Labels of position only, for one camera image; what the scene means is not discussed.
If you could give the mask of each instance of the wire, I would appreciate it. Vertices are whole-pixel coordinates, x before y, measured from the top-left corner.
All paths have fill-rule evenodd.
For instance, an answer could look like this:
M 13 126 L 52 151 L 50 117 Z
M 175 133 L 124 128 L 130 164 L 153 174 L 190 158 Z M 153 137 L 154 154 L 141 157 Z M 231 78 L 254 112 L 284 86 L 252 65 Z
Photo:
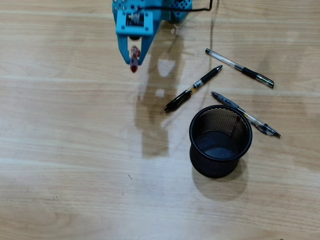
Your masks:
M 167 6 L 143 6 L 138 7 L 137 11 L 140 10 L 164 10 L 164 11 L 179 11 L 179 12 L 202 12 L 202 11 L 211 11 L 212 9 L 212 2 L 213 0 L 210 0 L 209 8 L 196 8 L 196 9 L 182 9 L 178 7 L 167 7 Z

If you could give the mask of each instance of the ballpoint pen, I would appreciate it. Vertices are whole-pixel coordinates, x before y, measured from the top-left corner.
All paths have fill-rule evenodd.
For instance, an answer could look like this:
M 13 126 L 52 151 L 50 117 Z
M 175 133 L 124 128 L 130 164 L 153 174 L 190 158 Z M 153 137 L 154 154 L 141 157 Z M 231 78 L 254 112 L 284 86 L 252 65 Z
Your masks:
M 221 94 L 218 94 L 214 91 L 212 91 L 211 94 L 215 99 L 217 99 L 223 105 L 226 105 L 228 107 L 235 108 L 235 109 L 239 110 L 248 119 L 248 121 L 253 126 L 255 126 L 260 132 L 262 132 L 266 135 L 269 135 L 269 136 L 275 136 L 277 138 L 280 138 L 281 135 L 276 130 L 274 130 L 268 124 L 259 120 L 255 116 L 247 113 L 245 110 L 240 108 L 237 104 L 235 104 L 233 101 L 229 100 L 228 98 L 226 98 L 226 97 L 222 96 Z
M 210 72 L 208 72 L 206 75 L 204 75 L 202 78 L 200 78 L 198 81 L 196 81 L 192 86 L 190 86 L 187 90 L 185 90 L 183 93 L 181 93 L 179 96 L 177 96 L 175 99 L 173 99 L 171 102 L 169 102 L 163 111 L 165 113 L 172 112 L 177 110 L 181 104 L 183 104 L 185 101 L 187 101 L 193 92 L 201 88 L 203 84 L 208 82 L 211 78 L 213 78 L 215 75 L 217 75 L 222 69 L 222 65 L 217 66 L 213 68 Z
M 274 81 L 272 81 L 271 79 L 267 78 L 266 76 L 263 76 L 255 71 L 252 71 L 244 66 L 241 66 L 227 58 L 225 58 L 224 56 L 216 53 L 215 51 L 210 50 L 209 48 L 207 48 L 205 50 L 206 54 L 209 54 L 210 56 L 224 62 L 225 64 L 228 64 L 231 67 L 234 67 L 235 69 L 237 69 L 238 71 L 242 72 L 243 74 L 249 76 L 252 79 L 258 80 L 259 82 L 268 85 L 270 88 L 273 88 L 275 86 Z

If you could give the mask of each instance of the mesh pen holder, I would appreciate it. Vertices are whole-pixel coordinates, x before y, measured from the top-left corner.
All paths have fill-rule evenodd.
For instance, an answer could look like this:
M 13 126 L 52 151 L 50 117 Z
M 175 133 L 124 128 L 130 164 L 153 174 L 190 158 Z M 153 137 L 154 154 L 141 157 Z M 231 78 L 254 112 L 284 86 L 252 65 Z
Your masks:
M 221 178 L 230 174 L 248 151 L 252 129 L 238 110 L 214 105 L 195 115 L 189 136 L 193 167 L 204 176 Z

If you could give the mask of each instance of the wood grain surface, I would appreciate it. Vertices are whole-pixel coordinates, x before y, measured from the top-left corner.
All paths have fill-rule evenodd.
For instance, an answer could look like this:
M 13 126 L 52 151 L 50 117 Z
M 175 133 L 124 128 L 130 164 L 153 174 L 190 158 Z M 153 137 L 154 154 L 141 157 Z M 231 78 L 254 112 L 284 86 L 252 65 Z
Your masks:
M 194 7 L 207 1 L 194 0 Z M 1 240 L 319 240 L 320 1 L 220 0 L 163 22 L 132 74 L 111 0 L 0 1 Z M 176 95 L 225 65 L 176 112 Z M 188 129 L 215 91 L 255 128 L 233 173 L 209 179 Z

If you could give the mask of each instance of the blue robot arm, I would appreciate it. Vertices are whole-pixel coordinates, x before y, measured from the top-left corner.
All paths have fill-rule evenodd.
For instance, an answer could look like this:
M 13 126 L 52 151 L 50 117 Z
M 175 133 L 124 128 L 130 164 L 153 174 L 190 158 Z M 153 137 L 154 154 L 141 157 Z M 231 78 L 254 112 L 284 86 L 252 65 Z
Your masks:
M 125 61 L 130 64 L 132 59 L 128 51 L 128 37 L 141 38 L 141 50 L 138 59 L 140 66 L 155 38 L 162 20 L 180 23 L 187 12 L 169 10 L 144 10 L 147 6 L 192 9 L 192 0 L 113 0 L 112 12 L 115 21 L 119 51 Z

